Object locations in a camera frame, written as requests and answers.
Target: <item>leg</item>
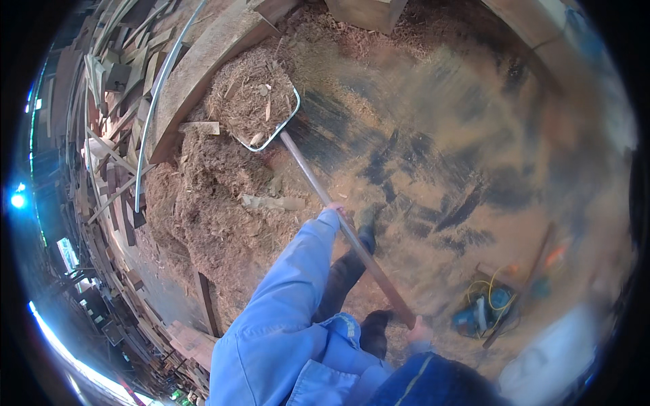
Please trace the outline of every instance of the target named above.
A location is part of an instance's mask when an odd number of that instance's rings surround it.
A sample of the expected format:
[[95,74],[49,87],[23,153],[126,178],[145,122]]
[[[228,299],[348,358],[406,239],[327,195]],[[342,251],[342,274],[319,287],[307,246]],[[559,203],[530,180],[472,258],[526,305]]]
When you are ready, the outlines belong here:
[[392,311],[375,310],[368,314],[361,323],[361,349],[373,354],[379,359],[386,358],[388,339],[386,339],[386,326],[393,318]]
[[[374,253],[374,233],[371,226],[359,228],[359,239],[368,249],[370,254]],[[313,323],[324,322],[341,311],[343,302],[348,292],[359,280],[365,265],[354,250],[346,252],[341,258],[337,259],[330,268],[330,276],[325,286],[323,298],[320,305],[314,313],[311,321]]]

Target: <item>floor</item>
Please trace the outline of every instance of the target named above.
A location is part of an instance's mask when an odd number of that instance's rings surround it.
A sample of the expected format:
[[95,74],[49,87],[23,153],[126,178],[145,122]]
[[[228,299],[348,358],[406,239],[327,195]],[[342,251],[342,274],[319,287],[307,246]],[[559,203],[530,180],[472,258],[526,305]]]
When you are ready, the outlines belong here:
[[[621,156],[559,118],[555,84],[515,34],[487,9],[473,10],[462,18],[479,21],[476,29],[451,28],[457,39],[424,57],[399,49],[361,58],[315,53],[334,85],[295,82],[302,105],[287,130],[348,210],[385,205],[378,217],[380,266],[432,325],[441,355],[494,379],[583,297],[596,270],[621,279],[612,258],[626,244],[629,172]],[[303,182],[280,141],[265,157],[284,179]],[[514,265],[520,271],[513,276],[524,278],[551,221],[560,228],[556,245],[568,249],[550,275],[550,296],[531,303],[518,327],[489,350],[457,334],[451,317],[467,304],[476,264]],[[145,234],[138,234],[138,246]],[[337,239],[334,258],[346,249]],[[129,254],[142,270],[143,295],[166,322],[204,331],[192,294],[158,272],[164,258],[154,245],[148,250]],[[364,275],[344,311],[363,319],[387,307]],[[405,332],[399,323],[389,327],[388,359],[395,365],[406,358]]]

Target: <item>blue work jacket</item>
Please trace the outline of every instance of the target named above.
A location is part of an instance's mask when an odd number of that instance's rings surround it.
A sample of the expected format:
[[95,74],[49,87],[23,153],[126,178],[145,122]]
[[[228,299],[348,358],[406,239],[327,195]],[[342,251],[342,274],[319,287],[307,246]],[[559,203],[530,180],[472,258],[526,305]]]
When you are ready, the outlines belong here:
[[363,405],[390,365],[363,351],[347,313],[312,324],[339,219],[306,222],[214,346],[207,405]]

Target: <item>right hand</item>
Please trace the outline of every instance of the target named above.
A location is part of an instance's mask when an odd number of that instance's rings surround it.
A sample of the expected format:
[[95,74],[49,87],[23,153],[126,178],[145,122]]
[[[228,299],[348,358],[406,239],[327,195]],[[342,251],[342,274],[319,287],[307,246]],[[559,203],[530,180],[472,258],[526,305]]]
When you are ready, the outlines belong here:
[[343,217],[347,218],[348,214],[345,212],[345,209],[343,208],[343,203],[339,203],[338,201],[333,201],[325,209],[332,209],[336,210],[337,212],[341,213]]
[[429,341],[434,339],[434,331],[422,320],[422,316],[415,318],[415,327],[406,333],[406,341],[411,344],[414,341]]

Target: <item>shovel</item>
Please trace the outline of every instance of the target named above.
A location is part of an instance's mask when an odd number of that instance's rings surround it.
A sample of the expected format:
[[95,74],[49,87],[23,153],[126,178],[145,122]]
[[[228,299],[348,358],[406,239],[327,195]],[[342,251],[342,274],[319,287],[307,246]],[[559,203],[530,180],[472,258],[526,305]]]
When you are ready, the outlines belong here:
[[[296,100],[298,101],[295,110],[293,110],[289,118],[287,118],[283,123],[279,124],[276,127],[276,130],[273,132],[271,137],[269,137],[268,140],[260,148],[253,148],[239,138],[237,140],[250,151],[258,152],[264,149],[279,134],[282,142],[285,144],[293,158],[296,160],[300,169],[302,169],[302,172],[307,178],[307,181],[309,181],[311,187],[316,191],[323,205],[327,206],[332,202],[332,198],[316,178],[316,175],[307,164],[305,157],[302,156],[302,153],[298,147],[296,147],[296,144],[291,139],[291,136],[287,133],[287,131],[284,131],[284,127],[287,125],[289,120],[291,120],[291,118],[296,115],[298,109],[300,108],[300,95],[298,95],[298,91],[295,87],[293,88],[293,93],[296,95]],[[374,280],[377,282],[377,285],[379,285],[379,287],[382,289],[383,293],[388,298],[388,302],[390,302],[390,304],[399,315],[399,318],[408,326],[410,330],[412,330],[415,327],[415,315],[406,305],[406,302],[404,299],[402,299],[402,296],[400,296],[390,280],[388,280],[388,277],[386,277],[384,271],[382,271],[382,269],[379,267],[379,264],[377,264],[366,247],[361,243],[359,235],[357,234],[354,226],[340,212],[337,211],[337,215],[339,216],[341,230],[350,242],[352,249],[354,249],[357,255],[359,255],[359,258],[365,265],[366,269],[370,272]]]

